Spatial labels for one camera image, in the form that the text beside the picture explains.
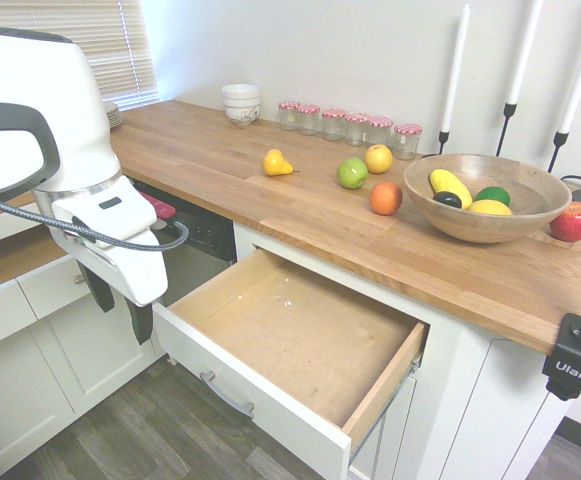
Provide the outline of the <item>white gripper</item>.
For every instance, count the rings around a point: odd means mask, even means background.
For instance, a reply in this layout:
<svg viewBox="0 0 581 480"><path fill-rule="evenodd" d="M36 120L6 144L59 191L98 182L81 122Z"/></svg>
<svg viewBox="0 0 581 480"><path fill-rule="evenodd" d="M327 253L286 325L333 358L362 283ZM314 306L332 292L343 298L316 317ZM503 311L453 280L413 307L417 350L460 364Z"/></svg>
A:
<svg viewBox="0 0 581 480"><path fill-rule="evenodd" d="M155 209L125 177L92 195L57 199L51 203L51 211L57 219L79 220L90 229L115 239L149 246L158 244L150 231L157 220ZM100 240L79 241L57 228L51 230L51 235L62 249L80 262L81 275L99 308L104 313L114 308L110 286L114 287L127 298L137 343L143 345L150 340L153 333L151 302L168 286L162 254L121 248Z"/></svg>

